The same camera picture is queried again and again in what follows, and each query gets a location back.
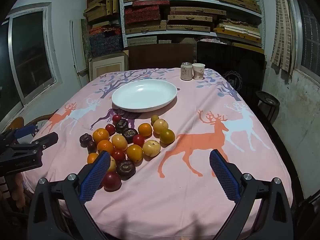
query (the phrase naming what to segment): metal shelving unit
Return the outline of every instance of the metal shelving unit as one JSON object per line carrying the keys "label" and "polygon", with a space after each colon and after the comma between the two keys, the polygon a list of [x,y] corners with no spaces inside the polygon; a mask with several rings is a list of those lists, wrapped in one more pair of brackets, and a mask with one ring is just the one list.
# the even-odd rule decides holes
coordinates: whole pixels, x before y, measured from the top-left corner
{"label": "metal shelving unit", "polygon": [[230,39],[234,41],[240,41],[244,42],[247,44],[251,44],[254,46],[258,46],[264,49],[264,41],[265,41],[265,18],[264,18],[264,7],[263,7],[263,0],[256,0],[257,2],[260,3],[260,9],[261,9],[261,14],[256,13],[254,11],[248,10],[246,8],[242,8],[233,4],[228,4],[228,3],[223,3],[217,0],[171,0],[171,1],[183,1],[186,3],[197,3],[197,4],[205,4],[209,5],[212,7],[213,5],[216,5],[216,8],[218,9],[224,9],[224,10],[233,10],[237,11],[241,14],[246,14],[247,16],[250,17],[255,17],[259,18],[261,20],[260,24],[260,30],[261,30],[261,41],[262,43],[257,43],[254,41],[249,41],[247,39],[242,39],[238,38],[235,36],[227,35],[227,34],[221,34],[221,33],[206,33],[206,32],[196,32],[196,31],[172,31],[172,30],[167,30],[167,31],[153,31],[153,32],[147,32],[147,33],[133,33],[133,34],[125,34],[125,22],[124,22],[124,7],[131,5],[132,2],[127,2],[124,3],[123,0],[120,0],[120,16],[121,16],[121,27],[122,27],[122,37],[123,37],[123,43],[124,47],[128,46],[127,38],[132,38],[132,37],[138,37],[138,36],[146,36],[146,35],[157,35],[157,34],[189,34],[189,35],[200,35],[200,36],[207,36],[207,37],[220,37],[224,39]]}

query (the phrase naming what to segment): oval plate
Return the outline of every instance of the oval plate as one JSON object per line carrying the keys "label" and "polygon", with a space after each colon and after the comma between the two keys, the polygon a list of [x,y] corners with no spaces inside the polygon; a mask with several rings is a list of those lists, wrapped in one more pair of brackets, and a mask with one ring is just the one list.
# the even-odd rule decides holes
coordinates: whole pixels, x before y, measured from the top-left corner
{"label": "oval plate", "polygon": [[175,85],[159,79],[144,79],[119,87],[112,95],[112,102],[125,111],[143,113],[166,106],[176,95]]}

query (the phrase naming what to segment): white deer print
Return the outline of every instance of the white deer print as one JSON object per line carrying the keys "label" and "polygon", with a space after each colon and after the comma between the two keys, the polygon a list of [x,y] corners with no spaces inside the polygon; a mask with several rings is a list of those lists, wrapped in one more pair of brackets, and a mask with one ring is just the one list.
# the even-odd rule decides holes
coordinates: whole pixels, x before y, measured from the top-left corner
{"label": "white deer print", "polygon": [[259,141],[262,142],[262,144],[264,145],[264,147],[266,147],[267,149],[270,149],[269,146],[267,146],[259,137],[258,134],[256,134],[256,132],[253,130],[253,121],[251,119],[251,116],[254,116],[253,113],[251,112],[251,110],[249,109],[249,107],[245,104],[242,104],[242,106],[240,106],[239,103],[233,103],[233,107],[230,107],[228,105],[224,105],[227,108],[232,109],[233,111],[236,111],[238,113],[242,114],[242,119],[238,119],[238,120],[230,120],[228,119],[227,121],[224,122],[225,127],[228,129],[228,131],[223,131],[223,133],[225,134],[225,139],[230,142],[232,145],[234,145],[238,150],[240,150],[241,152],[244,152],[243,149],[241,149],[238,145],[236,145],[232,140],[231,140],[231,134],[233,132],[241,132],[241,131],[246,131],[247,136],[248,136],[248,141],[250,144],[250,149],[252,151],[255,151],[255,149],[252,146],[251,143],[251,135],[254,135]]}
{"label": "white deer print", "polygon": [[76,123],[78,122],[78,120],[81,118],[81,117],[83,117],[86,113],[88,113],[89,111],[95,111],[96,110],[96,106],[100,106],[101,105],[101,101],[99,100],[92,100],[90,103],[89,103],[89,99],[90,98],[87,98],[87,104],[88,104],[88,106],[86,107],[86,108],[79,108],[79,109],[76,109],[76,110],[73,110],[72,112],[71,112],[71,114],[70,115],[68,115],[65,119],[63,119],[61,122],[60,122],[60,125],[59,125],[59,127],[60,127],[60,130],[61,130],[61,125],[62,125],[62,123],[65,121],[65,120],[68,120],[69,118],[72,118],[72,121],[71,121],[71,123],[69,123],[69,124],[67,124],[66,125],[66,127],[68,126],[68,125],[70,125],[70,124],[72,124],[73,123],[73,126],[72,126],[72,128],[71,128],[71,130],[70,130],[70,132],[69,132],[69,134],[71,134],[71,132],[72,132],[72,130],[73,130],[73,128],[74,128],[74,126],[76,125]]}

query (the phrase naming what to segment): tablecloth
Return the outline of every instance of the tablecloth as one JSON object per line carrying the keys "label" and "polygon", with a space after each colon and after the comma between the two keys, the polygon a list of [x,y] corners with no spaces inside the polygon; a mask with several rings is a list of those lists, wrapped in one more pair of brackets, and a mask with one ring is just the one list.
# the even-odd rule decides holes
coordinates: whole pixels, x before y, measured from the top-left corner
{"label": "tablecloth", "polygon": [[[129,113],[112,104],[120,86],[135,80],[161,79],[178,88],[166,107]],[[239,170],[256,179],[279,177],[292,203],[289,174],[267,132],[239,94],[216,71],[205,69],[201,81],[183,81],[180,69],[145,69],[102,75],[76,93],[42,127],[39,138],[55,131],[57,144],[44,150],[43,166],[23,173],[33,191],[38,180],[63,180],[86,164],[87,149],[79,137],[112,123],[120,114],[137,127],[157,114],[174,131],[176,140],[154,159],[143,160],[136,174],[118,191],[100,189],[85,204],[103,231],[122,239],[212,239],[234,202],[227,199],[212,174],[209,154],[218,149]],[[259,208],[256,201],[244,227],[248,231]]]}

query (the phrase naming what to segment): screw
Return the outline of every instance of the screw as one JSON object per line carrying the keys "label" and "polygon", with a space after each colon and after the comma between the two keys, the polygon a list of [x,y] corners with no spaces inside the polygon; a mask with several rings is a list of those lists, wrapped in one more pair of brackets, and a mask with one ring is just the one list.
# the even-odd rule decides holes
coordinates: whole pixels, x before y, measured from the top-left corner
{"label": "screw", "polygon": [[280,183],[281,183],[281,179],[279,179],[279,178],[274,178],[273,181],[274,181],[276,184],[280,184]]}
{"label": "screw", "polygon": [[76,178],[76,174],[69,174],[68,175],[68,180],[75,180],[75,178]]}
{"label": "screw", "polygon": [[246,180],[252,179],[252,176],[251,176],[251,174],[249,174],[249,173],[245,173],[245,174],[243,175],[243,177],[244,177]]}
{"label": "screw", "polygon": [[45,178],[41,178],[41,179],[39,179],[38,183],[39,183],[39,184],[44,184],[44,183],[45,183],[45,181],[46,181],[46,179],[45,179]]}

